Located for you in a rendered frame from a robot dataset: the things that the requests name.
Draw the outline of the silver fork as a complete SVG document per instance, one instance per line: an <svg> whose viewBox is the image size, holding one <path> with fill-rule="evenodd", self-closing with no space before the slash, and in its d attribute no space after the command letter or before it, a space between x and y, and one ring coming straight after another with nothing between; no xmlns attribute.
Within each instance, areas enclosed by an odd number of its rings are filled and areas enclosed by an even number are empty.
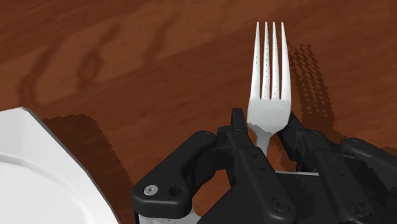
<svg viewBox="0 0 397 224"><path fill-rule="evenodd" d="M285 128L291 113L291 77L286 36L276 25L256 25L247 124L256 145L246 150L245 171L257 224L294 224L296 209L267 159L270 138Z"/></svg>

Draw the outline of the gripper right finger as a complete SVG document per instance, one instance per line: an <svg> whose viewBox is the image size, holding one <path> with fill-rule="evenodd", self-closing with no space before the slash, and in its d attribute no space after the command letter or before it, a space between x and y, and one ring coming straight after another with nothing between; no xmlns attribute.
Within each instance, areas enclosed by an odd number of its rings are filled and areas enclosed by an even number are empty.
<svg viewBox="0 0 397 224"><path fill-rule="evenodd" d="M320 224L397 224L397 156L362 139L340 143L291 114L277 133L296 173L313 175Z"/></svg>

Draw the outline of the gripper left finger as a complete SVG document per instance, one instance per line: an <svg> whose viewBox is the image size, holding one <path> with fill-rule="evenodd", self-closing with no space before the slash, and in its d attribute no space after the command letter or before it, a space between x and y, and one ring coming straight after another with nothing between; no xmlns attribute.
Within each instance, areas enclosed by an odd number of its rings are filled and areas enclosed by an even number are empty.
<svg viewBox="0 0 397 224"><path fill-rule="evenodd" d="M230 189L203 216L192 199L217 170ZM198 131L132 188L136 224L297 224L298 210L260 148L244 114L232 110L217 134Z"/></svg>

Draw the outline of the white plate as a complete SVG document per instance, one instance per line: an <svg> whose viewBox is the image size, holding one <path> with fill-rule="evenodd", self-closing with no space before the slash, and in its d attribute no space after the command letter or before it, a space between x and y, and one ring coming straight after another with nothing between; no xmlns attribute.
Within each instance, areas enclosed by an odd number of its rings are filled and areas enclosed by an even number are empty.
<svg viewBox="0 0 397 224"><path fill-rule="evenodd" d="M120 224L91 175L25 107L0 111L0 224Z"/></svg>

